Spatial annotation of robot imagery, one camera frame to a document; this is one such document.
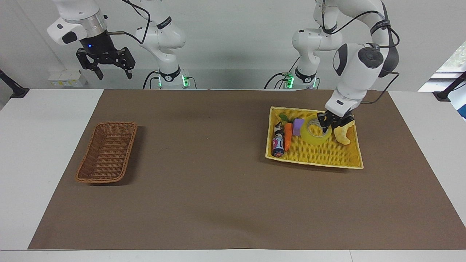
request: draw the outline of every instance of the brown wicker basket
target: brown wicker basket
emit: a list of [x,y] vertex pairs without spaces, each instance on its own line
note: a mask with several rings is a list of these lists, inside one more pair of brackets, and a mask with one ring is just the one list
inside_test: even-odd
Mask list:
[[76,181],[91,184],[120,181],[126,172],[136,130],[134,122],[98,124],[76,172]]

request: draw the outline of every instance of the toy carrot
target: toy carrot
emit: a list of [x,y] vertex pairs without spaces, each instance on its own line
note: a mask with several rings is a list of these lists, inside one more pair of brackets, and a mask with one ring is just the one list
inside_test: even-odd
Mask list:
[[293,136],[293,124],[287,123],[285,125],[285,151],[291,147],[291,137]]

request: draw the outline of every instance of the yellow basket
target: yellow basket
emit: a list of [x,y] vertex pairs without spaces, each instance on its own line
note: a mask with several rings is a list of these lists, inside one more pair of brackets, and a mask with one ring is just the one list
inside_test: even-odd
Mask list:
[[290,162],[302,165],[318,165],[327,167],[340,167],[349,169],[363,169],[363,159],[357,141],[356,124],[348,129],[347,138],[349,145],[337,142],[332,134],[330,138],[320,145],[312,145],[301,137],[293,136],[291,147],[281,158],[272,155],[272,139],[274,138],[274,126],[281,121],[280,114],[288,118],[317,118],[317,113],[322,111],[271,107],[268,125],[267,147],[265,157],[281,162]]

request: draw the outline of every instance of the white wall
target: white wall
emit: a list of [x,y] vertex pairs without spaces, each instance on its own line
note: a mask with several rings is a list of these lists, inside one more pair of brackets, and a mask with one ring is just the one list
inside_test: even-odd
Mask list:
[[3,84],[3,82],[0,82],[0,110],[8,102],[8,98],[11,95],[10,91],[11,89],[9,89],[5,84]]
[[[134,32],[144,24],[119,0],[97,0],[109,30]],[[401,72],[391,90],[417,91],[466,40],[466,6],[460,0],[385,0],[392,27],[401,36]],[[315,28],[312,0],[166,0],[173,21],[187,33],[179,61],[197,79],[200,88],[262,88],[269,76],[286,71],[298,56],[291,44],[295,30]],[[78,43],[61,47],[46,28],[58,18],[51,0],[0,0],[0,67],[24,86],[48,88],[48,71],[80,69]],[[348,21],[341,16],[339,24]],[[344,40],[370,41],[360,22],[347,27]],[[145,75],[155,69],[152,57],[127,36],[113,36],[117,48],[129,47],[137,64],[134,78],[102,66],[104,80],[85,72],[91,88],[140,88]],[[322,54],[321,88],[334,88],[338,79],[330,66],[332,53]],[[376,83],[385,87],[387,79]]]

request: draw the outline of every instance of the table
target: table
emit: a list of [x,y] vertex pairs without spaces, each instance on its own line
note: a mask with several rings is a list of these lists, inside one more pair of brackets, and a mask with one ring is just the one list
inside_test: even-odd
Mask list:
[[[15,257],[27,260],[56,257],[70,251],[18,251],[25,250],[47,207],[53,191],[66,168],[74,148],[89,121],[102,90],[32,90],[24,99],[12,100],[0,111],[0,145],[8,150],[0,151],[2,177],[0,186],[0,258]],[[447,103],[437,103],[431,94],[391,92],[390,95],[408,124],[419,147],[445,189],[463,223],[466,221],[464,185],[461,176],[466,164],[462,162],[462,136],[466,123]],[[450,127],[445,136],[445,126]],[[45,165],[52,159],[53,165]],[[47,170],[48,177],[37,170]],[[31,174],[14,176],[13,174]],[[271,250],[215,250],[215,251],[72,251],[78,256],[94,257],[120,254],[128,258],[177,258],[192,260],[228,257],[280,261],[365,261],[375,256],[400,257],[413,261],[435,258],[450,261],[466,258],[466,251],[271,251]]]

